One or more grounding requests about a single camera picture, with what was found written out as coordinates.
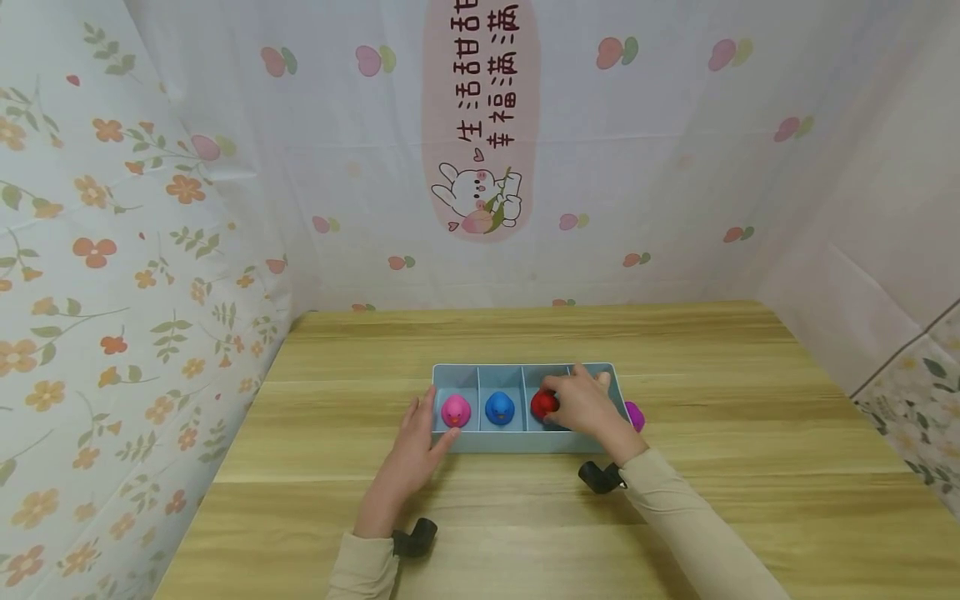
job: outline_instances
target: floral wall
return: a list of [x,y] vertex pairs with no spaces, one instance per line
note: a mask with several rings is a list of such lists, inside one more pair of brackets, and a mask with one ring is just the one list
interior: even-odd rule
[[0,55],[0,597],[150,597],[287,331],[283,248],[121,3],[6,0]]
[[283,6],[0,1],[0,597],[149,598],[305,310],[762,300],[960,513],[960,7]]

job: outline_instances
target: wooden table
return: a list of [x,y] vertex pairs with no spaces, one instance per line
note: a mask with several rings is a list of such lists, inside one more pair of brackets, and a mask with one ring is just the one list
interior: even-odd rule
[[[294,327],[158,598],[323,598],[409,398],[451,363],[609,361],[646,435],[795,599],[950,598],[960,527],[753,302],[312,313]],[[409,507],[440,526],[397,598],[695,598],[582,456],[460,455]],[[451,591],[458,589],[457,595]]]

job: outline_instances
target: cartoon rabbit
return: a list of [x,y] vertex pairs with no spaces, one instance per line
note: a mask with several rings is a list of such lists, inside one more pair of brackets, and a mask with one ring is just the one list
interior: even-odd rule
[[497,180],[493,173],[485,169],[458,172],[448,162],[440,164],[440,172],[450,182],[450,187],[433,185],[430,190],[458,215],[466,218],[477,210],[485,210],[487,202],[493,200],[490,213],[495,213],[503,206],[503,226],[516,226],[521,203],[518,196],[520,173],[508,173],[504,179]]

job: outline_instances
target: red rubber duck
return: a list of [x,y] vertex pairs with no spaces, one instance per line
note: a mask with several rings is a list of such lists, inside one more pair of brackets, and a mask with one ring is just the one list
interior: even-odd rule
[[549,390],[539,390],[530,401],[530,412],[540,422],[543,422],[547,413],[555,413],[559,409],[560,401]]

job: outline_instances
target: blue rubber duck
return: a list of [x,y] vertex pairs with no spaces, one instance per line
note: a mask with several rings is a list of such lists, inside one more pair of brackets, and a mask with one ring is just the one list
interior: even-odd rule
[[487,398],[484,412],[487,419],[495,425],[506,425],[514,419],[514,402],[503,392],[494,392]]

